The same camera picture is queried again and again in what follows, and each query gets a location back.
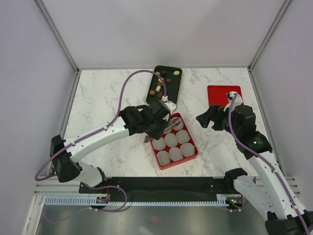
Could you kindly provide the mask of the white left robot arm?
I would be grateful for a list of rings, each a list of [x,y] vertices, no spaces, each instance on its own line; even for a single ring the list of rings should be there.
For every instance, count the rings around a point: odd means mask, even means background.
[[[170,115],[170,109],[160,104],[128,106],[119,112],[117,120],[107,129],[91,131],[68,141],[59,135],[54,136],[51,139],[50,157],[58,181],[80,181],[96,193],[104,192],[107,181],[103,171],[81,160],[108,143],[134,134],[145,133],[152,139],[160,139]]]

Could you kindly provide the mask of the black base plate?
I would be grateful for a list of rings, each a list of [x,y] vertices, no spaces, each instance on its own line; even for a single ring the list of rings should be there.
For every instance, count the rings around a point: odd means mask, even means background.
[[[225,177],[112,177],[99,186],[107,185],[122,188],[132,201],[209,201],[238,194]]]

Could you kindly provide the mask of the white paper cup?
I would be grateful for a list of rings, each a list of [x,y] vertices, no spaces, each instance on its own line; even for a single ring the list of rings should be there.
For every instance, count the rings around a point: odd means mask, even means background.
[[[166,141],[164,138],[160,138],[159,140],[152,140],[152,145],[156,151],[161,151],[166,147]]]
[[[180,146],[183,157],[190,157],[195,154],[195,147],[192,143],[184,143]]]
[[[169,156],[170,156],[170,159],[174,162],[183,159],[183,154],[182,154],[181,150],[177,147],[170,148]]]
[[[190,136],[189,136],[188,132],[186,130],[183,130],[183,129],[179,130],[176,133],[176,137],[177,137],[179,144],[184,144],[184,143],[187,143],[190,141]]]
[[[169,121],[169,123],[167,124],[167,126],[165,127],[164,131],[163,131],[163,134],[169,134],[172,130],[172,122]]]
[[[180,117],[174,117],[171,119],[172,129],[179,131],[184,127],[182,119]]]
[[[175,134],[169,133],[164,137],[166,145],[170,148],[176,147],[178,144],[178,139]]]
[[[171,162],[169,153],[164,150],[159,151],[156,156],[160,165],[167,165]]]

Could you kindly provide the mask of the red box lid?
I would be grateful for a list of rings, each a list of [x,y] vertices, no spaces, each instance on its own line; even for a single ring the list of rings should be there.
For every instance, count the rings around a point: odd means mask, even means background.
[[[208,106],[216,104],[219,106],[226,106],[229,101],[227,94],[229,92],[236,92],[242,96],[241,87],[235,85],[209,85],[207,86]]]

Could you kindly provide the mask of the red chocolate box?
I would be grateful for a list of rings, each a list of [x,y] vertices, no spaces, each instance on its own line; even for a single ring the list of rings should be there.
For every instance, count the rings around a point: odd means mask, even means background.
[[[180,118],[182,119],[182,122],[183,122],[183,124],[184,124],[184,127],[183,127],[182,129],[183,129],[183,130],[186,130],[186,131],[188,132],[188,134],[189,134],[189,136],[190,136],[190,141],[189,141],[189,143],[192,143],[192,144],[194,145],[194,147],[195,147],[195,154],[192,155],[192,156],[190,156],[190,157],[183,157],[183,159],[181,159],[181,160],[179,160],[179,161],[176,161],[176,162],[174,162],[174,161],[171,160],[171,162],[170,162],[169,164],[167,164],[167,165],[160,165],[159,162],[158,162],[158,159],[157,159],[157,153],[158,153],[159,151],[156,151],[156,150],[153,148],[152,141],[150,141],[150,145],[151,145],[151,148],[152,148],[152,150],[153,150],[153,153],[154,153],[154,156],[155,156],[157,165],[158,165],[159,169],[161,169],[161,170],[165,170],[165,169],[174,167],[174,166],[176,166],[176,165],[180,165],[180,164],[182,164],[182,163],[191,161],[191,160],[195,159],[195,158],[197,157],[198,153],[199,153],[199,152],[198,152],[198,149],[197,149],[197,147],[196,147],[196,145],[195,145],[195,142],[194,142],[194,140],[193,140],[193,138],[192,138],[192,136],[191,136],[191,134],[190,134],[190,132],[189,132],[189,130],[188,130],[188,128],[187,128],[187,126],[186,126],[186,124],[185,124],[185,122],[184,122],[182,116],[181,116],[181,114],[180,114],[180,113],[175,113],[175,114],[173,114],[173,115],[171,116],[171,118],[174,118],[174,117],[180,117]],[[173,134],[176,135],[177,132],[178,132],[178,131],[172,129],[170,133],[173,133]],[[180,149],[180,146],[181,146],[181,145],[182,145],[182,144],[179,144],[179,143],[178,143],[176,147]],[[166,147],[165,147],[163,150],[169,153],[170,147],[168,147],[168,146],[166,145]]]

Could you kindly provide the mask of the metal tongs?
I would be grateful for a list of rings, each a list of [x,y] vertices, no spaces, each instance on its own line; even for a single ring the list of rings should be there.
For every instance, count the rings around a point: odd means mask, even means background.
[[[170,118],[167,125],[163,129],[160,129],[159,131],[157,131],[154,136],[146,135],[143,143],[148,143],[152,140],[159,140],[163,134],[165,134],[166,132],[169,132],[174,127],[179,126],[181,123],[182,123],[182,120],[179,117]]]

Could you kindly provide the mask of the dark green tray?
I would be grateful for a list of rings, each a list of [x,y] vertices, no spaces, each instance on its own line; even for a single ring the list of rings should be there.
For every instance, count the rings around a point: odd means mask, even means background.
[[[182,77],[182,69],[176,68],[176,67],[169,67],[169,66],[156,66],[154,68],[154,72],[160,72],[160,77],[163,78],[165,82],[165,87],[169,88],[169,92],[167,93],[168,100],[177,104],[178,102],[178,96],[179,96],[179,89],[181,84],[181,77]],[[174,75],[175,71],[179,71],[179,75]],[[168,84],[166,83],[166,79],[171,79],[172,83]],[[157,86],[161,86],[161,90],[159,92],[156,92]],[[146,102],[148,104],[151,104],[155,100],[158,100],[159,98],[156,98],[155,95],[150,95],[150,91],[155,91],[156,94],[163,94],[164,95],[164,87],[162,83],[158,82],[158,77],[156,75],[152,76],[151,83],[148,89]]]

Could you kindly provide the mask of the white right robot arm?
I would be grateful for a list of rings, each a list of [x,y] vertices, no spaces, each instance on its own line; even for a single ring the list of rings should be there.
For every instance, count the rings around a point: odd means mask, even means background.
[[[269,141],[256,130],[256,115],[252,107],[211,105],[196,120],[202,128],[213,122],[213,130],[229,132],[239,151],[258,173],[264,190],[244,175],[230,176],[223,183],[227,192],[238,191],[259,212],[268,234],[308,235],[312,232],[313,213],[296,197],[278,166]]]

